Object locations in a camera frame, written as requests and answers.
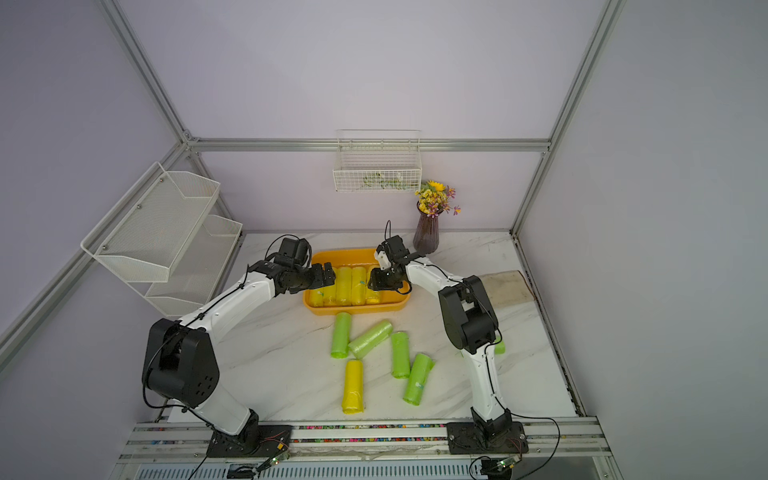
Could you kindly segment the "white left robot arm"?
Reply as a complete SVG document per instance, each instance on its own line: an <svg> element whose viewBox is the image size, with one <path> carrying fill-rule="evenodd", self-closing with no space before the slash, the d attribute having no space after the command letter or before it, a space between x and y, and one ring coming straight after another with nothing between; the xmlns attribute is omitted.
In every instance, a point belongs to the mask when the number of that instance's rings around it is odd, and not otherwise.
<svg viewBox="0 0 768 480"><path fill-rule="evenodd" d="M221 383L215 345L275 297L323 288L334 281L328 262L309 267L256 262L238 282L199 309L151 326L142 388L175 401L223 434L242 434L256 417Z"/></svg>

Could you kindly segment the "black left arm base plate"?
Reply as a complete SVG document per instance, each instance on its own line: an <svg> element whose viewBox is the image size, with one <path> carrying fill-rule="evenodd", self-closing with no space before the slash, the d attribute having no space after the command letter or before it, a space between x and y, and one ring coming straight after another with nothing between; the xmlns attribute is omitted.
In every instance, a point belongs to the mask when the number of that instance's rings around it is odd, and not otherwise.
<svg viewBox="0 0 768 480"><path fill-rule="evenodd" d="M288 450L292 432L287 424L246 426L238 435L215 430L206 454L214 459L276 457Z"/></svg>

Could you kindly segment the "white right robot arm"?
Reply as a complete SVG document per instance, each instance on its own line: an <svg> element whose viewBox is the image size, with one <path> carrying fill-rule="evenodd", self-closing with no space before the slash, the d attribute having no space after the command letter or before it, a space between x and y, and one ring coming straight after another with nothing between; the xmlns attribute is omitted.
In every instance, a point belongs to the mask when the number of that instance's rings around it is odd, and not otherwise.
<svg viewBox="0 0 768 480"><path fill-rule="evenodd" d="M432 294L439 303L445 333L462 352L472 391L471 415L478 440L490 443L511 432L513 416L503 404L495 363L502 339L489 295L477 276L459 278L425 260L396 262L377 256L369 287L396 291L404 284Z"/></svg>

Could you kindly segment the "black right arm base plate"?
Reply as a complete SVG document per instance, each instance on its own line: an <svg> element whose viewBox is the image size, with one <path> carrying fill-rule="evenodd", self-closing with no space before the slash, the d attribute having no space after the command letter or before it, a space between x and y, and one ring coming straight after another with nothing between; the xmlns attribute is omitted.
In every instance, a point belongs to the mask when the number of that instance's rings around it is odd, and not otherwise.
<svg viewBox="0 0 768 480"><path fill-rule="evenodd" d="M447 444L452 455L527 454L529 445L523 424L513 421L501 433L485 435L473 422L446 424Z"/></svg>

